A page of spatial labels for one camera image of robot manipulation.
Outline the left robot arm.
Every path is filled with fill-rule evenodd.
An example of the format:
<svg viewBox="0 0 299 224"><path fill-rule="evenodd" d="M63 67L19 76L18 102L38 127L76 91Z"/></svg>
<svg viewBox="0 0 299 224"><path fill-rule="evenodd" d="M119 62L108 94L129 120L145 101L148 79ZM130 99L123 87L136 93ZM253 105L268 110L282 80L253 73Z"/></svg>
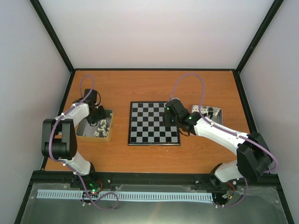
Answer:
<svg viewBox="0 0 299 224"><path fill-rule="evenodd" d="M97 102L100 94L93 89L85 89L82 98L54 119L45 119L42 129L43 156L67 166L76 175L81 176L81 183L87 188L96 185L97 176L94 165L85 160L77 150L75 127L83 120L90 126L106 117L104 108Z"/></svg>

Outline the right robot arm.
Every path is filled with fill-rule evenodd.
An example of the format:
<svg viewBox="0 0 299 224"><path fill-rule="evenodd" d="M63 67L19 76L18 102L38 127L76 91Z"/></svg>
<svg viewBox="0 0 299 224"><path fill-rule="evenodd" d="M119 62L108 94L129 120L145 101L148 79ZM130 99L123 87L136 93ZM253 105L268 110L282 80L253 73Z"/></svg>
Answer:
<svg viewBox="0 0 299 224"><path fill-rule="evenodd" d="M258 132L238 132L214 122L200 112L189 113L177 98L168 101L165 107L165 126L176 126L188 136L212 140L236 155L236 160L220 163L210 172L209 181L215 189L219 189L222 183L238 178L257 182L275 161Z"/></svg>

